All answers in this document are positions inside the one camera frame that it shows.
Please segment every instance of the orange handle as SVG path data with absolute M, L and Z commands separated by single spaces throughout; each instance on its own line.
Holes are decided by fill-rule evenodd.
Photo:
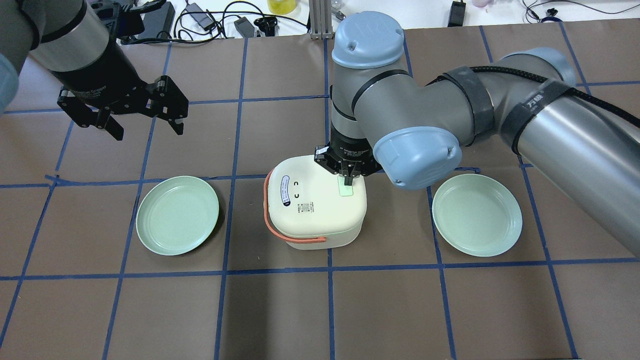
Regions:
M 284 236 L 280 234 L 278 231 L 276 231 L 276 229 L 273 228 L 273 226 L 271 226 L 271 223 L 269 222 L 269 199 L 267 198 L 267 192 L 268 192 L 267 189 L 269 184 L 269 178 L 271 177 L 272 172 L 273 170 L 269 171 L 269 174 L 267 174 L 267 178 L 264 180 L 264 223 L 267 225 L 267 229 L 269 229 L 269 231 L 271 231 L 271 233 L 274 234 L 275 236 L 289 243 L 313 244 L 313 243 L 326 242 L 326 238 L 324 236 L 318 236 L 317 238 L 312 238 L 312 239 L 290 238 L 288 236 Z

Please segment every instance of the yellow cup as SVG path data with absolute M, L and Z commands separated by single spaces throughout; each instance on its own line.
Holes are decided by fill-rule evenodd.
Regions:
M 285 15 L 296 8 L 296 0 L 267 0 L 269 11 L 275 15 Z

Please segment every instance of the grid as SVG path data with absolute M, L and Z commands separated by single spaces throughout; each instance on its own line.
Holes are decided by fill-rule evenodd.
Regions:
M 640 81 L 610 81 L 610 82 L 587 82 L 585 75 L 582 72 L 580 67 L 580 62 L 578 57 L 576 56 L 572 44 L 567 36 L 565 26 L 562 23 L 558 24 L 561 33 L 563 34 L 564 41 L 566 42 L 566 46 L 569 48 L 571 56 L 573 58 L 573 62 L 578 71 L 580 83 L 577 86 L 584 87 L 588 94 L 591 94 L 591 89 L 597 86 L 611 86 L 611 85 L 638 85 Z M 490 61 L 493 61 L 492 52 L 490 49 L 490 45 L 488 42 L 487 34 L 485 33 L 485 28 L 479 26 L 477 28 L 478 32 L 481 35 L 483 45 L 486 49 L 486 55 Z M 562 323 L 564 326 L 564 332 L 566 336 L 566 341 L 568 343 L 571 356 L 573 358 L 578 358 L 580 356 L 579 349 L 577 349 L 573 336 L 572 329 L 570 327 L 569 321 L 567 319 L 567 314 L 564 308 L 564 302 L 562 298 L 562 291 L 558 284 L 558 280 L 556 278 L 556 272 L 554 267 L 557 265 L 579 265 L 579 264 L 599 264 L 599 263 L 637 263 L 638 260 L 636 258 L 625 257 L 625 258 L 593 258 L 593 259 L 552 259 L 549 249 L 547 247 L 547 241 L 545 239 L 545 232 L 543 230 L 543 224 L 540 220 L 540 214 L 538 213 L 538 208 L 536 206 L 536 199 L 534 196 L 534 192 L 532 190 L 531 182 L 529 180 L 528 169 L 532 168 L 532 165 L 525 162 L 522 158 L 518 157 L 519 167 L 522 171 L 522 177 L 527 189 L 527 193 L 529 196 L 529 201 L 533 210 L 534 218 L 536 221 L 537 230 L 540 236 L 540 245 L 544 252 L 545 260 L 541 261 L 499 261 L 499 262 L 477 262 L 477 263 L 448 263 L 443 261 L 442 254 L 440 251 L 440 244 L 438 244 L 438 236 L 435 226 L 433 225 L 433 221 L 431 222 L 431 230 L 433 232 L 433 246 L 436 254 L 436 262 L 435 263 L 417 263 L 417 264 L 402 264 L 402 265 L 353 265 L 353 266 L 335 266 L 333 264 L 333 250 L 329 249 L 326 252 L 327 260 L 326 266 L 313 266 L 313 267 L 290 267 L 290 268 L 266 268 L 266 269 L 249 269 L 249 270 L 231 270 L 228 268 L 228 259 L 229 259 L 229 249 L 230 249 L 230 239 L 232 232 L 232 214 L 234 210 L 234 197 L 236 195 L 236 180 L 238 179 L 264 179 L 265 174 L 252 174 L 252 175 L 239 175 L 237 173 L 237 165 L 238 165 L 238 156 L 239 156 L 239 143 L 241 137 L 241 119 L 243 113 L 243 104 L 247 102 L 261 102 L 261 101 L 286 101 L 286 100 L 301 100 L 301 99 L 323 99 L 324 101 L 324 130 L 325 130 L 325 140 L 328 140 L 329 137 L 329 61 L 328 61 L 328 42 L 325 39 L 323 44 L 323 67 L 324 67 L 324 93 L 317 95 L 305 95 L 305 96 L 293 96 L 293 97 L 260 97 L 260 98 L 245 98 L 244 97 L 244 81 L 246 75 L 246 66 L 247 66 L 247 48 L 248 48 L 248 40 L 244 40 L 243 45 L 243 57 L 242 57 L 242 65 L 241 65 L 241 78 L 240 78 L 240 87 L 237 99 L 225 99 L 225 100 L 211 100 L 211 101 L 193 101 L 190 104 L 216 104 L 216 103 L 234 103 L 237 104 L 237 120 L 236 120 L 236 137 L 235 137 L 235 146 L 234 146 L 234 158 L 232 165 L 232 173 L 230 176 L 218 176 L 218 177 L 203 177 L 206 181 L 218 181 L 218 180 L 228 180 L 230 181 L 230 198 L 228 201 L 227 208 L 227 225 L 224 230 L 225 232 L 225 246 L 223 253 L 223 264 L 221 270 L 211 270 L 211 271 L 198 271 L 198 272 L 149 272 L 149 273 L 127 273 L 125 272 L 125 267 L 127 264 L 127 256 L 129 253 L 129 245 L 131 244 L 131 238 L 134 230 L 134 221 L 135 215 L 138 209 L 138 205 L 140 203 L 140 196 L 142 194 L 142 189 L 144 184 L 153 184 L 158 183 L 163 178 L 153 178 L 147 179 L 145 178 L 145 172 L 147 169 L 148 156 L 154 136 L 154 128 L 156 125 L 156 119 L 151 120 L 150 131 L 148 133 L 147 144 L 145 148 L 145 154 L 143 158 L 143 164 L 140 171 L 140 177 L 137 180 L 129 180 L 129 181 L 88 181 L 88 182 L 79 182 L 79 181 L 69 181 L 66 179 L 60 178 L 60 176 L 50 176 L 46 175 L 46 179 L 48 182 L 46 183 L 29 183 L 29 184 L 0 184 L 0 189 L 5 188 L 48 188 L 48 196 L 45 200 L 44 206 L 42 208 L 42 212 L 40 214 L 40 218 L 38 219 L 37 225 L 33 232 L 33 237 L 31 243 L 29 245 L 29 250 L 27 256 L 24 260 L 24 265 L 22 267 L 22 272 L 20 275 L 14 276 L 0 276 L 0 281 L 17 281 L 17 285 L 15 288 L 15 292 L 13 294 L 13 298 L 9 307 L 8 314 L 4 320 L 2 333 L 0 334 L 0 347 L 3 345 L 3 341 L 5 339 L 6 333 L 10 331 L 10 324 L 12 320 L 12 313 L 16 304 L 16 301 L 20 295 L 20 289 L 22 285 L 26 281 L 36 281 L 36 280 L 56 280 L 56 279 L 117 279 L 117 287 L 115 291 L 115 297 L 113 299 L 113 307 L 111 310 L 111 317 L 109 320 L 107 336 L 104 342 L 104 351 L 102 353 L 102 358 L 107 359 L 109 354 L 109 345 L 111 341 L 111 335 L 113 332 L 114 322 L 116 320 L 116 314 L 118 312 L 118 302 L 120 300 L 120 292 L 122 289 L 122 283 L 124 279 L 133 279 L 133 278 L 151 278 L 151 277 L 197 277 L 197 276 L 216 276 L 220 277 L 221 286 L 220 286 L 220 297 L 219 297 L 219 305 L 218 305 L 218 315 L 217 315 L 217 323 L 216 323 L 216 337 L 214 339 L 214 359 L 220 358 L 220 345 L 221 345 L 221 333 L 223 330 L 223 314 L 225 310 L 225 290 L 227 287 L 227 279 L 231 276 L 240 276 L 240 275 L 259 275 L 259 274 L 292 274 L 292 273 L 326 273 L 327 276 L 327 287 L 328 287 L 328 323 L 329 323 L 329 355 L 330 359 L 336 359 L 336 348 L 335 348 L 335 322 L 334 322 L 334 274 L 336 272 L 363 272 L 363 271 L 389 271 L 389 270 L 437 270 L 440 279 L 440 290 L 442 293 L 442 303 L 444 307 L 444 316 L 445 316 L 445 324 L 446 324 L 446 333 L 449 341 L 449 352 L 450 357 L 452 359 L 457 359 L 456 355 L 456 342 L 454 336 L 454 328 L 456 324 L 452 321 L 451 318 L 451 309 L 449 307 L 449 297 L 447 292 L 447 281 L 445 278 L 445 269 L 455 269 L 455 268 L 493 268 L 493 267 L 518 267 L 518 266 L 542 266 L 548 269 L 548 275 L 553 285 L 554 294 L 557 300 L 557 306 L 559 313 L 561 315 Z M 412 70 L 412 61 L 410 58 L 409 47 L 407 43 L 404 44 L 404 52 L 406 57 L 406 63 L 408 66 L 408 71 L 411 75 L 413 75 Z M 170 56 L 172 55 L 172 46 L 169 45 L 167 47 L 166 58 L 164 60 L 164 69 L 163 74 L 167 73 L 167 68 L 170 62 Z M 49 113 L 49 112 L 59 112 L 57 109 L 49 109 L 49 110 L 16 110 L 16 111 L 7 111 L 7 114 L 20 114 L 20 113 Z M 71 132 L 73 130 L 73 123 L 70 122 L 68 127 L 66 137 L 64 140 L 64 144 L 61 148 L 60 155 L 58 157 L 58 161 L 55 167 L 56 172 L 60 169 L 60 166 L 63 162 L 65 151 L 67 149 L 67 145 L 69 142 L 69 138 Z M 461 167 L 457 168 L 457 171 L 473 171 L 475 173 L 481 173 L 481 168 L 479 167 Z M 129 230 L 126 237 L 126 243 L 124 248 L 124 253 L 122 254 L 122 263 L 120 266 L 120 271 L 118 273 L 113 274 L 64 274 L 64 275 L 27 275 L 27 269 L 29 266 L 29 262 L 31 259 L 31 255 L 33 253 L 33 249 L 35 248 L 36 242 L 38 240 L 38 234 L 40 232 L 40 226 L 42 225 L 43 219 L 47 213 L 47 208 L 49 207 L 49 203 L 51 201 L 51 197 L 54 191 L 57 188 L 69 187 L 69 186 L 119 186 L 119 185 L 137 185 L 137 194 L 136 199 L 134 201 L 134 206 L 131 211 L 131 219 L 129 222 Z M 428 195 L 428 204 L 429 204 L 429 212 L 433 205 L 433 192 L 431 188 L 426 190 Z

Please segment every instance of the white table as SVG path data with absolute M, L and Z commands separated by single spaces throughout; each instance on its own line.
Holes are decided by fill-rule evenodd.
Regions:
M 175 7 L 176 17 L 186 6 L 184 0 L 170 0 Z M 525 0 L 527 4 L 532 3 L 534 0 Z M 639 4 L 638 0 L 577 0 L 578 2 L 604 10 L 607 12 L 617 12 L 630 8 L 636 4 Z M 257 5 L 264 13 L 269 12 L 266 0 L 254 0 L 251 1 Z M 465 16 L 466 26 L 476 25 L 497 25 L 497 24 L 521 24 L 525 22 L 524 13 L 525 8 L 522 5 L 521 0 L 493 0 L 493 4 L 486 8 L 476 8 L 471 4 L 471 0 L 467 0 L 467 10 Z M 196 0 L 203 10 L 208 9 L 210 11 L 222 11 L 230 1 L 220 0 Z M 402 1 L 383 1 L 383 0 L 342 0 L 342 12 L 345 15 L 351 15 L 356 12 L 362 12 L 366 10 L 373 10 L 377 12 L 383 12 L 391 15 L 395 18 L 404 29 L 414 28 L 442 28 L 446 27 L 449 18 L 449 9 L 451 8 L 451 0 L 402 0 Z M 598 13 L 593 10 L 589 10 L 582 6 L 571 3 L 552 3 L 543 6 L 538 6 L 534 10 L 540 17 L 544 17 L 546 9 L 555 8 L 558 10 L 556 15 L 563 21 L 578 21 L 578 20 L 600 20 L 600 19 L 629 19 L 640 18 L 640 6 L 617 15 L 607 15 Z M 255 8 L 247 4 L 234 4 L 229 8 L 230 11 L 242 11 L 249 10 L 255 11 Z M 298 0 L 296 9 L 286 16 L 292 17 L 302 23 L 307 23 L 307 16 L 309 12 L 308 0 Z M 240 14 L 246 16 L 247 19 L 253 22 L 257 15 Z M 236 31 L 233 21 L 236 18 L 229 18 L 225 21 L 225 28 L 227 30 L 227 36 L 240 37 Z M 190 16 L 184 16 L 183 24 L 187 28 L 194 30 L 202 29 L 198 27 L 195 21 Z M 333 18 L 333 30 L 340 24 L 335 17 Z M 286 19 L 280 19 L 276 35 L 299 35 L 306 33 L 306 28 L 296 24 L 295 22 L 288 21 Z

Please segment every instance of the light green plate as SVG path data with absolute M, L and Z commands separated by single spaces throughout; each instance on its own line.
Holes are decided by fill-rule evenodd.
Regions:
M 179 255 L 198 247 L 218 221 L 218 196 L 204 180 L 178 176 L 156 185 L 136 215 L 136 231 L 147 249 Z
M 476 174 L 452 177 L 439 187 L 433 221 L 451 246 L 474 256 L 502 254 L 522 231 L 522 212 L 511 192 Z

